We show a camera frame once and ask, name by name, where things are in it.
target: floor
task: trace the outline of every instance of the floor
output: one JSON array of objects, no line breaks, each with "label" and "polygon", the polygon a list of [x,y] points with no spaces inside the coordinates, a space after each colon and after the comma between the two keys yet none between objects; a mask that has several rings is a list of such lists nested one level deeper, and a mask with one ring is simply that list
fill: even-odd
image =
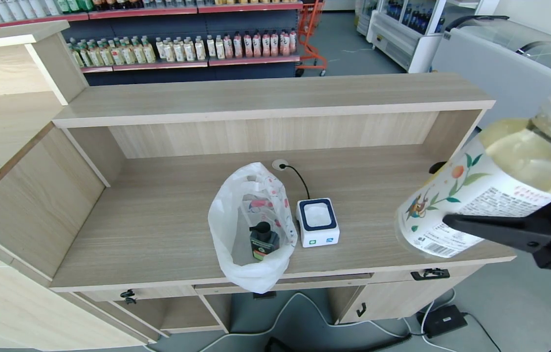
[{"label": "floor", "polygon": [[[326,13],[313,40],[329,60],[328,75],[402,73],[403,70],[359,36],[351,13]],[[318,75],[307,70],[304,76]],[[487,265],[456,287],[454,303],[461,311],[477,316],[504,352],[547,352],[551,348],[551,271],[538,269],[530,255],[519,253],[509,263]],[[275,321],[282,306],[294,292],[278,292],[277,297],[253,300],[251,294],[233,298],[233,332],[262,332]],[[325,290],[306,290],[331,321]],[[447,299],[449,294],[439,298]],[[409,318],[414,329],[420,328]],[[469,326],[432,340],[457,352],[494,352],[481,328],[467,318]],[[377,321],[396,334],[406,332],[403,321]],[[158,352],[196,352],[222,335],[221,332],[174,334],[151,345]],[[300,351],[344,351],[389,341],[371,324],[332,328],[325,325],[311,303],[296,297],[280,316],[269,334],[229,336],[208,352],[259,352],[269,336],[281,339]],[[391,352],[441,351],[419,337],[389,349]],[[117,348],[108,352],[146,352],[142,347]]]}]

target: black power adapter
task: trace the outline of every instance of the black power adapter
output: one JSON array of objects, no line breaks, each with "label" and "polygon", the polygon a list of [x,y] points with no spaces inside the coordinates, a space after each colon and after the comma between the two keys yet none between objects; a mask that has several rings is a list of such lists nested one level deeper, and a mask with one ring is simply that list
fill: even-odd
[{"label": "black power adapter", "polygon": [[[422,324],[424,316],[425,314],[423,313],[417,315],[419,324]],[[460,310],[458,310],[458,307],[451,305],[437,309],[434,312],[429,312],[425,319],[423,331],[427,335],[427,338],[431,339],[467,325],[468,323]]]}]

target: display cooler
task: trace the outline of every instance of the display cooler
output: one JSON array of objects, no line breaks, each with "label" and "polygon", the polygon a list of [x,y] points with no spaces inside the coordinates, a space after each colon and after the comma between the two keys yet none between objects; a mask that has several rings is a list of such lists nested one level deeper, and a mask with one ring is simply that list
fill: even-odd
[{"label": "display cooler", "polygon": [[502,118],[531,118],[551,94],[551,35],[507,16],[463,18],[445,31],[431,70],[457,72],[497,101],[482,129]]},{"label": "display cooler", "polygon": [[[464,16],[493,14],[499,0],[380,0],[367,41],[408,73],[429,69],[445,27]],[[358,22],[358,31],[363,16]]]}]

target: plastic bag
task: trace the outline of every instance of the plastic bag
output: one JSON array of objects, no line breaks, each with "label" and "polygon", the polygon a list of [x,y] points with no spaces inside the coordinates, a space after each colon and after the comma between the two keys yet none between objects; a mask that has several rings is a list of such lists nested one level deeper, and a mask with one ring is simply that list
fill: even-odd
[{"label": "plastic bag", "polygon": [[[280,237],[280,248],[264,260],[253,258],[251,226],[271,224]],[[262,163],[251,163],[235,171],[223,183],[208,212],[219,266],[231,282],[256,293],[271,290],[288,267],[297,244],[297,229],[280,180]]]}]

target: cabinet handle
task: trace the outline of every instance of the cabinet handle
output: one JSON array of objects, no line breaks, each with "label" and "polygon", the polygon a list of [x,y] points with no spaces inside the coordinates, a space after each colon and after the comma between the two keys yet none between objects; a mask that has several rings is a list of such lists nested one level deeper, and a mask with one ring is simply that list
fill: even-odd
[{"label": "cabinet handle", "polygon": [[358,318],[360,318],[366,311],[367,311],[367,303],[362,302],[362,311],[360,311],[359,309],[356,309],[355,313],[358,314]]},{"label": "cabinet handle", "polygon": [[136,298],[132,298],[135,295],[136,294],[134,293],[134,291],[132,289],[129,289],[121,293],[119,296],[125,299],[126,305],[129,305],[130,303],[134,303],[136,305]]},{"label": "cabinet handle", "polygon": [[425,269],[423,270],[423,275],[419,274],[418,271],[412,271],[410,272],[410,275],[412,275],[412,279],[415,281],[423,281],[423,280],[434,280],[434,279],[448,279],[451,276],[449,275],[449,270],[447,269],[440,269],[438,267],[434,269]]}]

